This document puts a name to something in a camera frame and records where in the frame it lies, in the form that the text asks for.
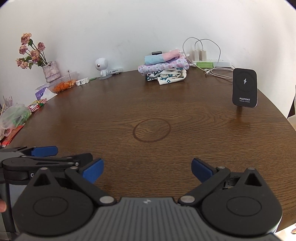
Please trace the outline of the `person's left hand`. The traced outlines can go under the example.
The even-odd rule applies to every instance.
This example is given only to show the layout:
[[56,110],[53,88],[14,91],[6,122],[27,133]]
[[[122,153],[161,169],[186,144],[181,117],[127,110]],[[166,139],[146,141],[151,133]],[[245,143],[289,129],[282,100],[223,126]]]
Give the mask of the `person's left hand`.
[[2,199],[0,200],[0,213],[5,212],[7,209],[7,204],[5,201],[3,201]]

